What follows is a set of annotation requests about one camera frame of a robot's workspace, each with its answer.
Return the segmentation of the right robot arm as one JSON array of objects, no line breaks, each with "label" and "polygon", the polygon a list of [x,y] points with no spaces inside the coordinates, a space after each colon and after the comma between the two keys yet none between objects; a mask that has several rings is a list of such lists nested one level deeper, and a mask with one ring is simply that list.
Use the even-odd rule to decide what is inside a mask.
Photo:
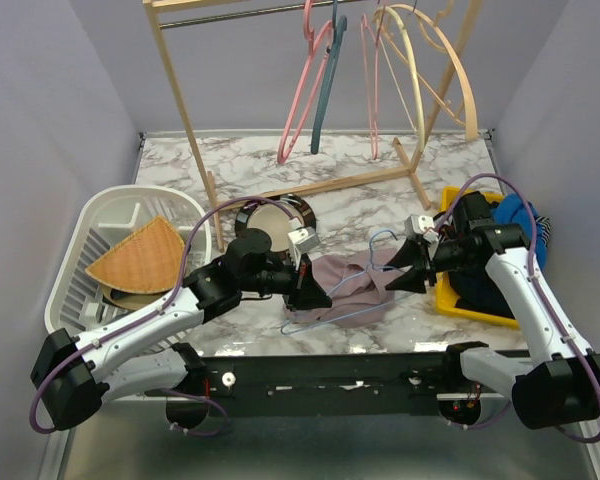
[{"label": "right robot arm", "polygon": [[403,274],[387,289],[423,293],[446,272],[481,271],[497,286],[517,321],[529,364],[480,342],[447,348],[440,379],[460,392],[482,384],[501,394],[529,429],[600,420],[600,353],[579,334],[549,288],[535,255],[535,233],[499,223],[483,194],[458,196],[446,211],[455,233],[443,237],[441,219],[412,214],[406,240],[388,261]]}]

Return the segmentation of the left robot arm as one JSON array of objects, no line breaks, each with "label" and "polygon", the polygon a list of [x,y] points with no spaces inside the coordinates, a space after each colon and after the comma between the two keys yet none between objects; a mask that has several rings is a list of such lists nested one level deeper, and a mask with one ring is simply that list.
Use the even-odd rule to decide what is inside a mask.
[{"label": "left robot arm", "polygon": [[290,260],[272,255],[268,234],[249,228],[211,263],[192,271],[173,290],[112,324],[71,336],[46,336],[30,379],[36,388],[29,423],[41,434],[69,430],[111,400],[150,390],[194,393],[202,380],[194,351],[176,344],[149,348],[237,308],[245,293],[280,295],[287,309],[331,306],[313,277],[308,256],[318,239],[311,227],[287,235]]}]

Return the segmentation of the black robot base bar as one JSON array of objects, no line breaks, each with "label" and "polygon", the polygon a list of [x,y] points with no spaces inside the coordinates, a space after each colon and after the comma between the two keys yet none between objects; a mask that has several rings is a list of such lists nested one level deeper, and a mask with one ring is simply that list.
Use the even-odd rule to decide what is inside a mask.
[{"label": "black robot base bar", "polygon": [[475,383],[447,376],[442,352],[194,357],[174,387],[168,419],[194,427],[211,418],[436,416],[480,409]]}]

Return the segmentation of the thin pink hanger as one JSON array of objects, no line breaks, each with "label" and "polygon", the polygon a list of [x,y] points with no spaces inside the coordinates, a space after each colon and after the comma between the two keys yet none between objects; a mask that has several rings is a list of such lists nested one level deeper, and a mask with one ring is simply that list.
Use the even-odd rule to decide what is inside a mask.
[{"label": "thin pink hanger", "polygon": [[371,158],[377,159],[379,153],[378,132],[378,63],[379,32],[371,25],[366,14],[360,22],[360,36],[365,79],[366,105],[369,124]]}]

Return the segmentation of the wooden curved hanger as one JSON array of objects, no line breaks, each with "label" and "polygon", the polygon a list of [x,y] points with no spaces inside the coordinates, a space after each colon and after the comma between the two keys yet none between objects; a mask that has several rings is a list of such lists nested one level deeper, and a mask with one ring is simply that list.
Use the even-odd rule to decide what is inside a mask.
[{"label": "wooden curved hanger", "polygon": [[[431,19],[416,7],[412,7],[412,12],[418,18],[420,33],[426,42],[438,52],[445,53],[449,57],[449,63],[441,77],[437,90],[434,90],[424,80],[425,87],[434,100],[434,107],[426,124],[426,136],[431,134],[440,111],[444,111],[451,120],[464,128],[465,140],[471,142],[478,137],[477,110],[471,84],[461,62],[461,55],[473,31],[483,2],[469,2],[455,45],[452,45],[438,27],[438,24],[441,18],[446,18],[451,13],[454,4],[454,1],[448,1],[446,7],[436,13],[434,19]],[[456,112],[451,109],[450,103],[446,101],[446,94],[454,77],[457,78],[462,93],[461,107]]]}]

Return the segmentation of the teal plastic hanger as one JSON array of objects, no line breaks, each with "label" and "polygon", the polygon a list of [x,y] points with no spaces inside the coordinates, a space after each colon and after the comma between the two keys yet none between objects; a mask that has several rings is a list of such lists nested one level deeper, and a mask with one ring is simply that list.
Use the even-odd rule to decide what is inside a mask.
[{"label": "teal plastic hanger", "polygon": [[312,155],[317,155],[319,153],[323,124],[326,117],[335,73],[339,62],[344,34],[348,28],[347,17],[345,15],[338,14],[338,4],[338,1],[332,2],[331,24],[333,27],[333,36],[331,45],[326,49],[327,63],[322,78],[318,104],[316,107],[314,123],[312,126],[312,136],[310,144],[310,153]]}]

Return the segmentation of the pink plastic hanger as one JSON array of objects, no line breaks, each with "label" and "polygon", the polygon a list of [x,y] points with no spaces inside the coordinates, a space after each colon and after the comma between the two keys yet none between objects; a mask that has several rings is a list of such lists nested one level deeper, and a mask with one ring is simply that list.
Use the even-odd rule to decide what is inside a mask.
[{"label": "pink plastic hanger", "polygon": [[303,5],[302,27],[307,43],[307,56],[279,140],[277,150],[279,165],[286,163],[302,133],[318,87],[324,77],[329,50],[333,43],[333,20],[327,20],[319,29],[312,26],[311,15],[314,4],[315,1],[306,0]]}]

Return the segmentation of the cream plastic hanger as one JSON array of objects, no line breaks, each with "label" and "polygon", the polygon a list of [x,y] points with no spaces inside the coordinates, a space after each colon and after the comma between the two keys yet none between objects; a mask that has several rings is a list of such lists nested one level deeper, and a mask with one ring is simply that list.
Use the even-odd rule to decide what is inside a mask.
[{"label": "cream plastic hanger", "polygon": [[390,73],[394,80],[398,95],[400,97],[403,109],[407,114],[409,123],[412,130],[417,134],[417,147],[416,152],[422,153],[426,145],[426,133],[425,133],[425,122],[424,122],[424,108],[422,102],[422,94],[420,89],[419,72],[417,69],[417,63],[411,38],[408,30],[401,16],[392,8],[387,5],[379,6],[374,12],[374,22],[378,30],[378,34],[386,39],[391,45],[394,45],[391,35],[389,34],[389,23],[393,21],[398,29],[400,38],[402,39],[403,49],[395,47],[394,50],[400,56],[403,63],[407,66],[411,79],[411,88],[413,94],[414,105],[416,109],[415,116],[411,115],[409,107],[404,99],[401,87],[397,78],[394,74],[394,70],[391,62],[388,62]]}]

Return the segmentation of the yellow plastic bin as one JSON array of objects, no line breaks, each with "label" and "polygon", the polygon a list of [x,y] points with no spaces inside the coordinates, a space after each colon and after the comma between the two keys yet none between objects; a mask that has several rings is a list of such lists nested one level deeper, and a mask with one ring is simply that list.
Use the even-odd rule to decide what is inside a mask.
[{"label": "yellow plastic bin", "polygon": [[[443,188],[438,213],[441,214],[446,211],[457,196],[459,190],[460,187],[453,186]],[[500,203],[504,198],[504,195],[501,193],[498,194],[484,190],[481,190],[481,192],[488,202]],[[515,319],[458,308],[456,307],[456,303],[459,299],[460,296],[453,290],[450,284],[448,272],[439,274],[435,285],[435,307],[438,314],[464,318],[474,322],[481,322],[483,324],[505,327],[513,330],[519,329]]]}]

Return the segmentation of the dark navy garment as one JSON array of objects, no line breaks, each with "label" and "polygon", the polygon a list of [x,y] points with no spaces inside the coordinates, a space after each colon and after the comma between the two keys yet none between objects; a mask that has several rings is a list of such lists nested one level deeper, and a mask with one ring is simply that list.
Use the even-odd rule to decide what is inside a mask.
[{"label": "dark navy garment", "polygon": [[484,270],[448,273],[450,284],[460,296],[456,307],[513,319],[507,301]]}]

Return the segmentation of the dark rimmed ceramic plate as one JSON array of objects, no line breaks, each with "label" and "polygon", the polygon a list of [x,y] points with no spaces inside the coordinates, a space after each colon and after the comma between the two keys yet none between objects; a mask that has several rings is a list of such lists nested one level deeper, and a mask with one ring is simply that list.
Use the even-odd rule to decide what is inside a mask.
[{"label": "dark rimmed ceramic plate", "polygon": [[[294,194],[274,196],[272,200],[284,204],[285,208],[299,219],[302,226],[317,228],[315,213],[306,200]],[[251,228],[260,229],[269,235],[272,242],[271,251],[274,254],[285,257],[289,253],[289,218],[276,206],[262,201],[251,201],[243,205],[234,221],[234,233],[240,236]]]}]

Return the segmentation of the striped black white garment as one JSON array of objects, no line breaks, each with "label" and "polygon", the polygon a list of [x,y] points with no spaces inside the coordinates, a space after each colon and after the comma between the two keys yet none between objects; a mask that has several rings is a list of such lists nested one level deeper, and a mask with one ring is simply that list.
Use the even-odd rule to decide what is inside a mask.
[{"label": "striped black white garment", "polygon": [[538,235],[545,247],[549,246],[551,239],[551,220],[547,216],[538,215],[535,218]]}]

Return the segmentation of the woven wicker fan tray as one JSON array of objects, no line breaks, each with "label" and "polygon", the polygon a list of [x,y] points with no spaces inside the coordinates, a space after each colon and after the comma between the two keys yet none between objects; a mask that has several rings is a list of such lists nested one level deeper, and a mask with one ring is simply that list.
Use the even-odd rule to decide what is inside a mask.
[{"label": "woven wicker fan tray", "polygon": [[86,268],[93,280],[132,294],[172,289],[179,276],[184,241],[172,224],[156,216]]}]

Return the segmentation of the white plastic dish rack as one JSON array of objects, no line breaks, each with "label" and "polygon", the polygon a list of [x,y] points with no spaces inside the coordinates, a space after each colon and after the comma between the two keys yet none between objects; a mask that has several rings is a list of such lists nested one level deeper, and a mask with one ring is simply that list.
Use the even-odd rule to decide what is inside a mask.
[{"label": "white plastic dish rack", "polygon": [[94,261],[155,217],[165,218],[187,239],[204,210],[190,196],[159,186],[123,185],[94,195],[82,208],[47,301],[49,333],[71,335],[104,327],[128,314],[111,304],[86,272]]}]

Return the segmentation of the wooden clothes rack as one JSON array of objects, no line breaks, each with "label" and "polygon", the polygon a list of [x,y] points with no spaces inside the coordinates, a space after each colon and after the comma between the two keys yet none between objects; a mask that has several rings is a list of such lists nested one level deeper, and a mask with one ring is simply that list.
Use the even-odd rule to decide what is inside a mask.
[{"label": "wooden clothes rack", "polygon": [[[176,104],[176,108],[177,108],[181,122],[184,127],[184,132],[185,132],[186,138],[187,138],[189,146],[191,148],[191,152],[193,154],[200,178],[202,180],[205,193],[207,195],[207,198],[208,198],[211,206],[217,206],[217,204],[218,204],[218,197],[217,197],[217,193],[216,193],[216,183],[215,183],[213,174],[211,173],[210,170],[208,170],[206,168],[205,163],[202,159],[201,152],[199,149],[198,139],[196,137],[196,133],[195,133],[192,121],[191,121],[191,115],[189,112],[189,108],[187,106],[187,103],[186,103],[186,100],[185,100],[185,97],[183,94],[183,90],[181,88],[179,79],[177,77],[177,73],[176,73],[176,69],[174,67],[172,56],[169,51],[167,41],[165,39],[165,33],[168,30],[183,28],[188,25],[204,25],[204,24],[220,23],[220,22],[225,22],[225,21],[234,20],[234,19],[262,17],[262,16],[273,15],[276,13],[286,13],[286,12],[290,12],[292,10],[299,11],[303,15],[304,2],[305,1],[299,2],[293,6],[283,5],[283,6],[262,8],[262,9],[256,9],[256,10],[250,10],[250,11],[238,11],[235,13],[220,14],[220,15],[214,15],[214,16],[195,18],[195,19],[191,19],[189,21],[183,20],[183,21],[175,21],[175,22],[164,22],[164,21],[162,21],[161,18],[162,18],[162,16],[164,16],[166,14],[186,12],[186,11],[190,11],[190,10],[194,10],[194,9],[210,8],[213,5],[212,2],[210,2],[210,1],[146,1],[143,4],[144,11],[146,13],[146,16],[147,16],[147,19],[148,19],[148,22],[149,22],[149,25],[150,25],[150,28],[151,28],[151,31],[152,31],[159,55],[160,55],[160,58],[162,61],[162,65],[163,65],[165,74],[167,76],[167,79],[168,79],[168,82],[169,82],[169,85],[170,85],[170,88],[172,91],[172,95],[173,95],[173,98],[174,98],[174,101]],[[317,8],[323,7],[323,5],[324,5],[323,2],[315,1],[313,11]],[[418,18],[412,12],[412,7],[416,7],[417,9],[419,9],[416,4],[390,3],[388,1],[377,2],[372,14],[367,15],[367,17],[368,17],[369,21],[371,22],[371,25],[374,29],[377,29],[376,23],[374,22],[374,12],[376,11],[376,9],[379,6],[382,6],[382,5],[387,5],[389,7],[392,7],[401,16],[402,20],[404,21],[404,23],[406,25],[409,36],[410,36],[410,32],[409,32],[409,29],[407,26],[408,18],[414,18],[416,25],[418,27],[418,30],[420,31],[420,28],[418,25]],[[442,19],[444,19],[444,18],[441,18],[439,20],[439,24],[438,24],[438,27],[440,29],[441,29],[440,22]],[[379,35],[379,49],[378,49],[379,56],[378,56],[378,58],[380,60],[381,58],[387,57],[388,53],[390,51],[393,51],[399,57],[399,60],[403,63],[400,56],[394,50],[395,47],[399,47],[400,49],[403,49],[403,43],[402,43],[402,39],[400,38],[398,29],[393,21],[391,21],[389,23],[389,34],[391,35],[394,45],[391,45],[386,39],[382,38]],[[455,45],[456,39],[454,41],[450,41],[449,39],[448,40],[450,41],[450,43],[452,45]],[[425,77],[419,71],[418,66],[417,66],[417,69],[419,72],[420,89],[421,89],[422,102],[423,102],[423,108],[424,108],[425,133],[426,133],[426,124],[427,124],[427,120],[429,119],[429,116],[431,115],[431,112],[433,110],[434,100],[433,100],[433,97],[430,94],[429,90],[425,87],[425,84],[424,84],[424,80],[426,80]],[[432,86],[428,80],[426,80],[426,81],[434,90],[438,89],[440,82],[439,82],[438,86]],[[315,101],[310,110],[310,113],[313,113],[314,115],[316,113],[316,107],[318,104],[321,83],[320,83],[320,86],[318,87]],[[461,93],[459,82],[456,77],[454,77],[451,81],[451,85],[446,94],[446,101],[450,103],[451,109],[454,112],[456,112],[461,107],[462,93]],[[415,105],[414,105],[414,100],[411,104],[407,104],[407,106],[409,107],[411,115],[415,116],[416,109],[415,109]],[[426,145],[427,145],[427,142],[428,142],[431,134],[429,136],[426,136]],[[348,189],[348,188],[353,188],[353,187],[360,187],[360,186],[377,183],[377,182],[381,182],[381,181],[386,181],[386,180],[407,178],[411,181],[412,186],[418,195],[418,198],[419,198],[419,201],[420,201],[422,207],[424,209],[429,209],[431,207],[432,203],[431,203],[431,201],[424,189],[424,186],[418,177],[418,173],[417,173],[417,169],[418,169],[419,164],[421,163],[425,148],[422,153],[417,153],[416,152],[417,142],[416,142],[413,153],[407,153],[405,150],[405,147],[403,146],[400,139],[398,139],[398,138],[393,139],[392,146],[393,146],[393,149],[394,149],[398,159],[401,162],[400,166],[398,166],[398,167],[376,170],[376,171],[372,171],[372,172],[368,172],[368,173],[347,176],[347,177],[341,177],[341,178],[335,177],[330,180],[325,180],[325,181],[320,181],[317,183],[305,184],[305,185],[300,185],[300,186],[295,186],[295,187],[288,187],[288,188],[281,189],[279,191],[269,191],[269,192],[264,193],[263,196],[266,199],[271,199],[274,196],[283,195],[283,194],[294,194],[294,195],[299,195],[299,196],[315,195],[315,194],[327,193],[327,192],[331,192],[331,191],[338,191],[338,190],[343,190],[343,189]]]}]

